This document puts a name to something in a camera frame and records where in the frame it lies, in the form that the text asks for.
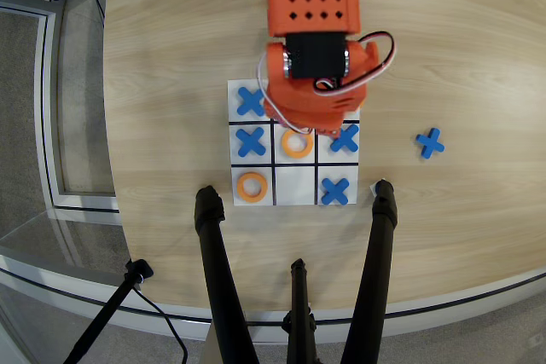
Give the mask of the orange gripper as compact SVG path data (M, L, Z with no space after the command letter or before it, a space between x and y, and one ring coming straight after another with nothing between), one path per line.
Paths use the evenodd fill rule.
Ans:
M292 79L284 76L288 54L281 43L267 46L261 62L268 79L261 81L264 110L269 118L299 133L338 135L349 113L357 113L367 97L367 82L380 75L379 50L366 39L349 42L349 75L346 78Z

